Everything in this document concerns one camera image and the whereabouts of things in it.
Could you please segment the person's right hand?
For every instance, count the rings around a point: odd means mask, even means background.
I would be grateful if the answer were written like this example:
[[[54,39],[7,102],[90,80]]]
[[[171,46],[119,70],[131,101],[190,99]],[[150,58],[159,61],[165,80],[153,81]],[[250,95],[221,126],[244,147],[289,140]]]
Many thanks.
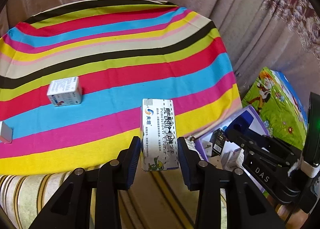
[[[292,211],[291,216],[285,225],[286,228],[290,229],[301,228],[309,217],[309,215],[300,208],[295,208],[295,210],[293,210],[292,206],[274,204],[274,209],[283,221],[289,217],[290,212]]]

